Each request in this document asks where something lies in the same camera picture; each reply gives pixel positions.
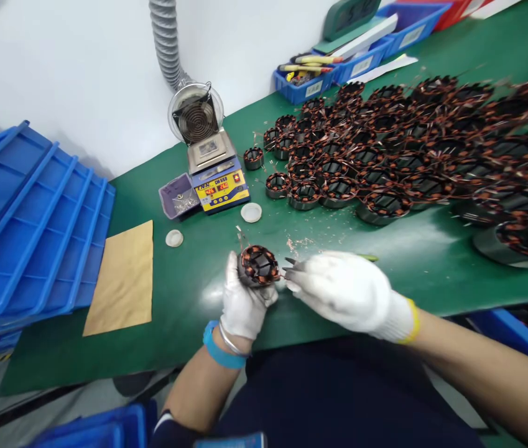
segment sleeve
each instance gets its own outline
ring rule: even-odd
[[[149,448],[191,448],[202,437],[203,434],[175,422],[170,411],[164,411],[154,428]]]

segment brown paper sheet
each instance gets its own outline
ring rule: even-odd
[[[153,223],[106,239],[84,336],[152,321]]]

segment flexible exhaust hose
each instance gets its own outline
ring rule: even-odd
[[[176,0],[150,0],[158,63],[167,83],[178,91],[194,81],[185,73],[178,57],[176,6]]]

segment green workbench mat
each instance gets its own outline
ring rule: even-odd
[[[462,82],[527,80],[528,0],[486,21],[464,20],[407,53],[420,61],[369,82],[364,96],[391,83],[415,85],[427,77],[463,72]],[[225,118],[225,128],[243,153],[253,145],[254,131],[263,133],[287,113],[296,113],[294,106],[274,93]],[[502,266],[476,253],[470,236],[477,229],[452,218],[449,207],[413,213],[384,228],[356,218],[354,206],[297,212],[286,201],[272,201],[264,195],[263,181],[274,171],[270,159],[266,172],[246,172],[252,200],[263,209],[262,219],[255,224],[241,219],[240,207],[213,216],[198,213],[183,223],[166,219],[158,188],[187,170],[184,144],[115,179],[117,196],[109,234],[154,220],[152,322],[85,338],[81,334],[87,310],[34,324],[22,334],[0,394],[186,362],[201,345],[207,322],[220,316],[226,256],[229,250],[239,250],[236,225],[250,243],[269,248],[280,260],[285,256],[304,259],[323,249],[376,255],[394,289],[436,314],[528,302],[528,270]],[[285,170],[284,163],[278,162],[277,168]],[[173,228],[185,237],[178,248],[169,248],[164,242]],[[345,332],[282,291],[268,312],[255,348],[309,342]]]

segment white cotton glove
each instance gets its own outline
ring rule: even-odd
[[[325,251],[295,264],[286,278],[295,297],[348,330],[406,343],[419,329],[415,304],[359,255]]]
[[[278,292],[274,285],[248,288],[239,280],[237,265],[237,254],[230,252],[220,322],[227,333],[254,340],[262,329],[267,308],[278,300]]]

